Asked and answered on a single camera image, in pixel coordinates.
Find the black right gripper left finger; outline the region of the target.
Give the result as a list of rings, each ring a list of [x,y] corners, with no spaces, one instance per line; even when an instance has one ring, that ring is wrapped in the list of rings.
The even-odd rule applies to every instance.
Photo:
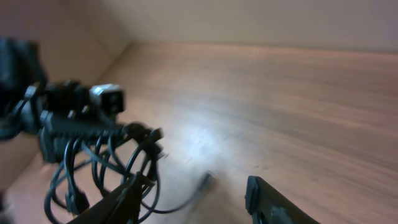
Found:
[[[107,197],[68,224],[139,223],[143,188],[147,186],[152,187],[152,181],[137,172]]]

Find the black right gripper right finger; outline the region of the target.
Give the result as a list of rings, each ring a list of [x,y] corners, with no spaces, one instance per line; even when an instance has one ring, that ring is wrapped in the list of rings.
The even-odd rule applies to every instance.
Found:
[[[319,224],[264,179],[248,177],[245,207],[254,224]]]

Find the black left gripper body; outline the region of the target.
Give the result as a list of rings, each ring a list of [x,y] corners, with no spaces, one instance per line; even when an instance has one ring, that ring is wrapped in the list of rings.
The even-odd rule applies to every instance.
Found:
[[[91,87],[76,80],[27,87],[21,102],[22,129],[38,135],[45,161],[62,161],[68,141],[96,142],[121,134],[118,114],[108,116],[96,107]]]

